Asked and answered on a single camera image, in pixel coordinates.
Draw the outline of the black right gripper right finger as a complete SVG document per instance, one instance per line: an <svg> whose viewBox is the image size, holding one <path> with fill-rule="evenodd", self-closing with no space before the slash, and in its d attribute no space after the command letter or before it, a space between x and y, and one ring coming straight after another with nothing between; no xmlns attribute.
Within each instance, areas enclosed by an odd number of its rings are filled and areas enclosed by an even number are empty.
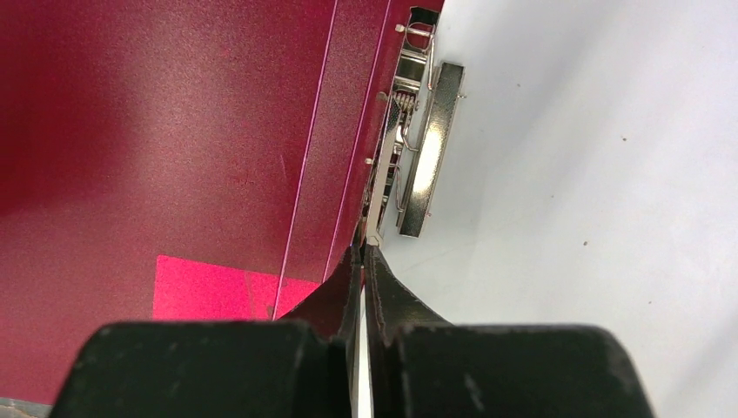
<svg viewBox="0 0 738 418"><path fill-rule="evenodd" d="M607 330L454 325L363 254L377 417L650 417L639 375Z"/></svg>

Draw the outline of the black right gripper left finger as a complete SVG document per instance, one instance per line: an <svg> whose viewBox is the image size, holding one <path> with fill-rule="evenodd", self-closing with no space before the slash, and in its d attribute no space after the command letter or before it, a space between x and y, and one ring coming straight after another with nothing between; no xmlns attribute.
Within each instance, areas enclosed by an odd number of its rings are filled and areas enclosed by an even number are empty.
<svg viewBox="0 0 738 418"><path fill-rule="evenodd" d="M54 417L351 417L360 249L275 321L116 322L82 346Z"/></svg>

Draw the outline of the red file folder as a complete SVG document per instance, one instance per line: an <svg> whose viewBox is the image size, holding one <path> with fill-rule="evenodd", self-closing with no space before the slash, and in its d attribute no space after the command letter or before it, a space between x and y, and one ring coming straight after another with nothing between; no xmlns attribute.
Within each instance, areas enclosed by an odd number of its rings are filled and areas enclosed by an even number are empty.
<svg viewBox="0 0 738 418"><path fill-rule="evenodd" d="M404 37L440 1L4 1L1 395L123 320L268 318L359 222Z"/></svg>

